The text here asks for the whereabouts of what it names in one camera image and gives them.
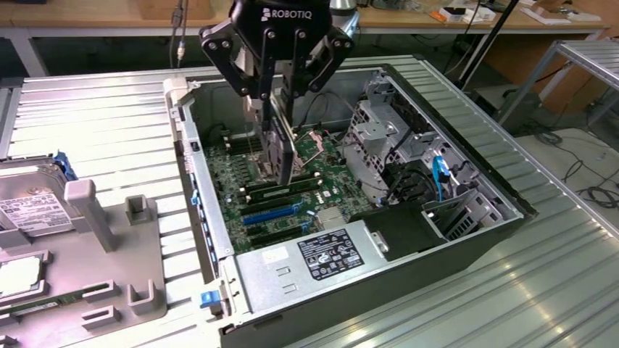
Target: green circuit board piece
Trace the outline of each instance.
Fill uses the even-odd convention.
[[[321,231],[316,214],[322,209],[337,207],[345,221],[356,213],[372,209],[372,203],[354,185],[354,178],[348,167],[337,164],[338,149],[326,136],[321,138],[321,145],[324,152],[312,161],[306,162],[318,152],[316,141],[310,136],[300,134],[300,138],[294,143],[298,156],[297,162],[306,162],[302,167],[296,166],[294,175],[309,175],[320,172],[317,189],[292,194],[284,198],[297,205],[297,213],[250,225],[242,224],[244,217],[252,214],[241,214],[241,209],[249,206],[241,188],[256,185],[266,186],[273,180],[269,177],[268,165],[261,163],[261,152],[230,156],[225,149],[220,147],[213,146],[206,149],[206,163],[236,253],[241,254],[264,246],[252,246],[252,239],[257,236],[302,225],[305,226],[304,233]]]

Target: black pole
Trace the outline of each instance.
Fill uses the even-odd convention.
[[[506,7],[504,8],[504,12],[501,16],[498,17],[498,21],[496,21],[496,25],[493,26],[492,31],[486,37],[486,40],[481,45],[481,49],[477,51],[476,56],[470,59],[470,64],[468,65],[468,68],[464,70],[462,77],[456,82],[453,82],[454,87],[461,88],[464,86],[465,81],[468,80],[468,77],[473,73],[476,64],[481,60],[481,57],[484,56],[486,49],[490,47],[493,38],[496,38],[496,35],[498,35],[498,31],[502,28],[504,21],[508,19],[509,14],[512,13],[514,5],[517,5],[517,3],[518,3],[518,0],[510,0],[509,5],[506,5]]]

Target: robotiq logo text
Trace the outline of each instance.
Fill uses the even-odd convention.
[[[261,21],[265,22],[269,18],[298,18],[310,20],[310,11],[294,11],[288,9],[261,9]]]

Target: motherboard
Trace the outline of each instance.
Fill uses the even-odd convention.
[[[294,141],[288,186],[277,186],[256,137],[224,138],[206,148],[222,218],[236,253],[280,243],[348,222],[372,209],[326,130],[308,129]]]

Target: power supply label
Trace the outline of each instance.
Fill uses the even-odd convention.
[[[364,264],[345,229],[305,239],[297,245],[316,281]]]
[[[70,220],[53,194],[40,194],[0,201],[0,211],[21,231],[37,231]]]

